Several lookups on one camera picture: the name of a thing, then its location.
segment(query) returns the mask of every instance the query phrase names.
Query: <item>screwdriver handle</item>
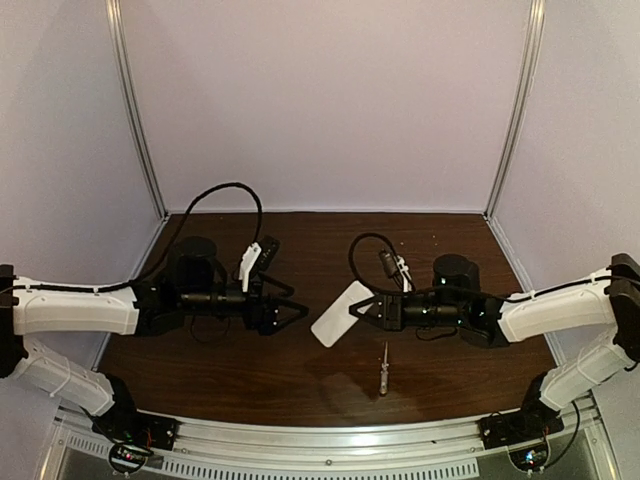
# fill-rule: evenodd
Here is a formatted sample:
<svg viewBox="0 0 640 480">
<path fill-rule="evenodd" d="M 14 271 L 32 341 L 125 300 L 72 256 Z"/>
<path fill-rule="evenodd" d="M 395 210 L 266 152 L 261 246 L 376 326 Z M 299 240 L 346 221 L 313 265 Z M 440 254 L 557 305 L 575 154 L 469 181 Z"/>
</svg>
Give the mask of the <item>screwdriver handle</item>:
<svg viewBox="0 0 640 480">
<path fill-rule="evenodd" d="M 389 391 L 389 372 L 382 370 L 380 372 L 380 396 L 384 397 Z"/>
</svg>

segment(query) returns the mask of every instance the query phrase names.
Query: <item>white card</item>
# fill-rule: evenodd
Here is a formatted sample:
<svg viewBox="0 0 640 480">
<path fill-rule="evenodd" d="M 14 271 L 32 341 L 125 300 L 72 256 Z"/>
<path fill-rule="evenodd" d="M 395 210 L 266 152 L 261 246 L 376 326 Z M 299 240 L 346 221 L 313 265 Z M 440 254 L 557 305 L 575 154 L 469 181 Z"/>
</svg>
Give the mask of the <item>white card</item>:
<svg viewBox="0 0 640 480">
<path fill-rule="evenodd" d="M 325 347 L 332 347 L 358 321 L 357 317 L 349 313 L 349 307 L 372 296 L 371 290 L 356 280 L 311 325 L 311 332 Z"/>
</svg>

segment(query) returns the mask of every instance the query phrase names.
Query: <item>wooden table surface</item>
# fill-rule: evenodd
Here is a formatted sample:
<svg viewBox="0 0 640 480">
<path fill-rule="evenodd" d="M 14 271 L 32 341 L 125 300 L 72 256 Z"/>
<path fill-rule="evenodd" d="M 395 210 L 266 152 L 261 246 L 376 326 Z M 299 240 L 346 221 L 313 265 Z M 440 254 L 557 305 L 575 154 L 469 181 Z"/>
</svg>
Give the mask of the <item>wooden table surface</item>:
<svg viewBox="0 0 640 480">
<path fill-rule="evenodd" d="M 172 217 L 149 261 L 166 245 Z M 218 246 L 232 270 L 250 242 L 251 214 L 193 215 L 183 236 L 202 235 Z M 296 288 L 310 315 L 272 337 L 245 331 L 234 319 L 218 342 L 194 341 L 187 326 L 155 338 L 112 336 L 101 370 L 126 381 L 138 408 L 228 422 L 287 426 L 364 426 L 485 414 L 519 406 L 531 379 L 553 367 L 542 337 L 505 349 L 483 350 L 460 338 L 416 339 L 415 329 L 391 333 L 356 324 L 326 349 L 309 327 L 352 281 L 347 250 L 359 233 L 388 235 L 411 268 L 418 288 L 431 282 L 433 260 L 466 255 L 480 266 L 483 290 L 518 290 L 500 247 L 480 215 L 265 214 L 263 234 L 282 246 L 269 274 Z M 356 256 L 363 274 L 385 284 L 374 240 Z M 201 319 L 200 337 L 226 323 Z M 380 398 L 380 357 L 389 342 L 389 394 Z"/>
</svg>

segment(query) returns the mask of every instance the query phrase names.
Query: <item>white robotic arm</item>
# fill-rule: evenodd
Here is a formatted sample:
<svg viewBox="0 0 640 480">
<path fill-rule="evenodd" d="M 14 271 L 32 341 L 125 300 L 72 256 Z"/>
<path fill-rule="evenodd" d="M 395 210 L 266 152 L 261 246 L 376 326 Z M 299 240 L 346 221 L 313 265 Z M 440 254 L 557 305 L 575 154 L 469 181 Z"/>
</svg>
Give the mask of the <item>white robotic arm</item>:
<svg viewBox="0 0 640 480">
<path fill-rule="evenodd" d="M 604 325 L 606 330 L 578 358 L 533 380 L 519 412 L 481 420 L 485 446 L 493 448 L 513 442 L 515 430 L 520 437 L 532 439 L 550 427 L 557 431 L 562 428 L 557 418 L 560 410 L 640 361 L 640 266 L 620 254 L 608 268 L 582 279 L 499 297 L 481 291 L 475 263 L 449 254 L 436 259 L 432 287 L 425 290 L 393 292 L 360 277 L 311 330 L 330 347 L 358 319 L 388 331 L 453 328 L 462 339 L 483 348 L 507 347 L 573 327 Z"/>
<path fill-rule="evenodd" d="M 21 378 L 50 396 L 80 406 L 96 431 L 128 444 L 170 449 L 176 421 L 137 412 L 124 382 L 82 368 L 52 351 L 31 334 L 52 331 L 100 331 L 119 335 L 155 336 L 180 328 L 186 316 L 241 317 L 247 329 L 271 335 L 304 317 L 308 309 L 287 298 L 293 288 L 264 271 L 279 247 L 265 237 L 241 282 L 227 281 L 216 260 L 215 244 L 201 237 L 177 243 L 166 266 L 147 281 L 116 286 L 52 285 L 15 277 L 13 267 L 0 265 L 0 378 Z M 283 291 L 263 293 L 266 283 Z M 279 311 L 294 314 L 281 318 Z"/>
</svg>

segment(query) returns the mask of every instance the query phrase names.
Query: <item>white cable clip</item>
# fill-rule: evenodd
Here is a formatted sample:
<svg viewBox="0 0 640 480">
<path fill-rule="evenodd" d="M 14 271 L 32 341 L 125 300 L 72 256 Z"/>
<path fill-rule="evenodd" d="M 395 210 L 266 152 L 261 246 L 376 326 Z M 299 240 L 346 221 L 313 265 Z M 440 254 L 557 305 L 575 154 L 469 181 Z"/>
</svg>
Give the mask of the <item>white cable clip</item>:
<svg viewBox="0 0 640 480">
<path fill-rule="evenodd" d="M 410 292 L 411 283 L 409 283 L 409 281 L 411 280 L 411 274 L 409 273 L 409 265 L 404 261 L 404 257 L 400 255 L 395 256 L 395 262 L 400 275 L 402 275 L 402 291 L 404 293 Z"/>
<path fill-rule="evenodd" d="M 64 359 L 67 362 L 67 377 L 64 379 L 64 381 L 60 385 L 58 385 L 58 388 L 56 388 L 49 394 L 51 398 L 55 397 L 58 394 L 58 392 L 62 390 L 67 385 L 67 383 L 69 383 L 69 381 L 71 380 L 71 364 L 69 363 L 69 359 L 67 357 L 64 357 Z"/>
<path fill-rule="evenodd" d="M 251 270 L 256 264 L 258 257 L 262 253 L 262 248 L 258 242 L 252 243 L 242 254 L 240 267 L 238 268 L 238 280 L 242 281 L 242 292 L 247 293 L 249 290 L 249 280 L 251 279 Z"/>
</svg>

